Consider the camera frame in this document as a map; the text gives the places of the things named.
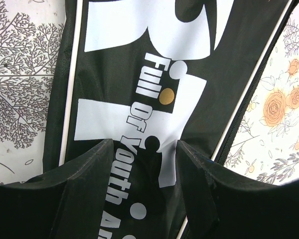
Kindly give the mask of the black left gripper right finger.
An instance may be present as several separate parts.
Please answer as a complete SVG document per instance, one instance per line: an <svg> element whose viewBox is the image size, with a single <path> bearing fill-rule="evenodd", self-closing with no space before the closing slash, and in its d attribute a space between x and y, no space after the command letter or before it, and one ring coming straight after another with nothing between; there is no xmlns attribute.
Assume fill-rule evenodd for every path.
<svg viewBox="0 0 299 239"><path fill-rule="evenodd" d="M194 239L299 239L299 180L259 182L179 141L176 168Z"/></svg>

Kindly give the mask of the black racket cover bag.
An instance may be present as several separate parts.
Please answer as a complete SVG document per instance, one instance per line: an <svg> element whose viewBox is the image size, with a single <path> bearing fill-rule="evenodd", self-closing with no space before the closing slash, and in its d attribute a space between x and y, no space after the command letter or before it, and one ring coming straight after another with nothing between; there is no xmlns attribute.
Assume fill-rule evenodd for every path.
<svg viewBox="0 0 299 239"><path fill-rule="evenodd" d="M174 239L183 140L219 150L289 0L67 0L43 171L82 168L57 239Z"/></svg>

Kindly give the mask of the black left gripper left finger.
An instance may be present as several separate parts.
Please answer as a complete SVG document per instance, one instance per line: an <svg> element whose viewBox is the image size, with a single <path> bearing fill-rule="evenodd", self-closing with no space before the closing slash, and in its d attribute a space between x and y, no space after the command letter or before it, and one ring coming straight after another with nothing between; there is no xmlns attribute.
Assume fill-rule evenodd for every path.
<svg viewBox="0 0 299 239"><path fill-rule="evenodd" d="M95 239L112 168L113 141L31 178L0 186L0 239Z"/></svg>

